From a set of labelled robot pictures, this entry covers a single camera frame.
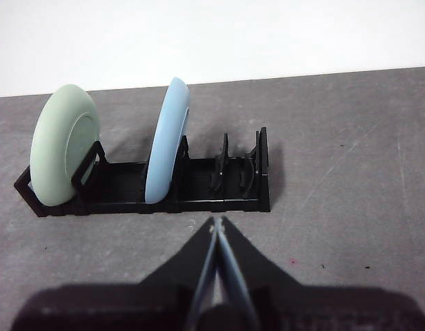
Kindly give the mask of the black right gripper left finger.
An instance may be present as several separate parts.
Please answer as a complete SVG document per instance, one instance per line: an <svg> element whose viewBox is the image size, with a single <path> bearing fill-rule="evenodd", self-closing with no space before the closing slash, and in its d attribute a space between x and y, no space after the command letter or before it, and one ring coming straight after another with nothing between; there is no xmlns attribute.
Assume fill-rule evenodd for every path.
<svg viewBox="0 0 425 331"><path fill-rule="evenodd" d="M38 291L13 330L182 330L201 279L214 219L167 262L135 283L76 283Z"/></svg>

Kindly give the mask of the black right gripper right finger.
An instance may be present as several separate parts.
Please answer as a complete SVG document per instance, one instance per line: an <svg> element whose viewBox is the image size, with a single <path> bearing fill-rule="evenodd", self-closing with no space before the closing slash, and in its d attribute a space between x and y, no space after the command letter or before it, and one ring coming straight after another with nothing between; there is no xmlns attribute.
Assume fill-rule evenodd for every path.
<svg viewBox="0 0 425 331"><path fill-rule="evenodd" d="M376 287L304 285L226 217L217 225L231 283L262 330L425 330L425 314L409 296Z"/></svg>

